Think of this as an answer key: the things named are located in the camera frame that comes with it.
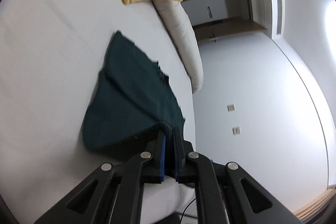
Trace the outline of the wall socket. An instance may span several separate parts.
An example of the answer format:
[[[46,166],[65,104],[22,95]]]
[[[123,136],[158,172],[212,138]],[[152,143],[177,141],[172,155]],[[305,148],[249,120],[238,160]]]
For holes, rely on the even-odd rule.
[[[228,105],[227,108],[228,108],[228,111],[234,111],[235,110],[234,104]]]
[[[233,130],[234,135],[239,135],[240,134],[240,127],[234,127],[232,130]]]

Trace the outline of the wall air vent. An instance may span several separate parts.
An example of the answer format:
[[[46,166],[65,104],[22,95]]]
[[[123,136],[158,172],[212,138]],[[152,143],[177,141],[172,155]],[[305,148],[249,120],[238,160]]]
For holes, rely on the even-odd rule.
[[[282,0],[277,0],[277,29],[276,34],[280,35],[282,33]]]

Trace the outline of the dark green sweater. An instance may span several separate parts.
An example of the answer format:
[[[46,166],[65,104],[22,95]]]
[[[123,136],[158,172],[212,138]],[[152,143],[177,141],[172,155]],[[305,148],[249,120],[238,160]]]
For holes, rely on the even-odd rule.
[[[128,161],[163,132],[183,133],[185,119],[165,75],[134,42],[116,32],[98,75],[83,121],[83,142],[91,152]]]

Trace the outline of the upper wall socket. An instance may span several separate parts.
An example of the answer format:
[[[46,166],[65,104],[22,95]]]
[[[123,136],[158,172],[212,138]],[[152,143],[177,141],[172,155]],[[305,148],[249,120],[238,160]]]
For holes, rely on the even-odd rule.
[[[228,105],[227,108],[228,108],[228,111],[234,111],[235,110],[234,104]]]

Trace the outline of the lower wall socket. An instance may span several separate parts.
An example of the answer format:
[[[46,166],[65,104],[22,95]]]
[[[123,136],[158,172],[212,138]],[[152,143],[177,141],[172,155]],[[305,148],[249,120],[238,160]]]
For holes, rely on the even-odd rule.
[[[240,127],[234,127],[232,130],[233,130],[234,135],[239,135],[240,134]]]

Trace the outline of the beige rolled duvet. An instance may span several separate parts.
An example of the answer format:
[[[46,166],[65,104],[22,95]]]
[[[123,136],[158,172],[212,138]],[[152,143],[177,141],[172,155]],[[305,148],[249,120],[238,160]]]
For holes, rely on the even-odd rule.
[[[178,1],[155,0],[153,5],[165,25],[189,75],[193,93],[201,90],[203,65],[190,19]]]

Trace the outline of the wooden door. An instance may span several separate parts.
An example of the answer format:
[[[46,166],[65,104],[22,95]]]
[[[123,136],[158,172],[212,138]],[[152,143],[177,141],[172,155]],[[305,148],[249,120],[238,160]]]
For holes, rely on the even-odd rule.
[[[197,42],[217,41],[218,39],[255,32],[267,32],[267,29],[253,20],[240,17],[216,20],[193,26]]]

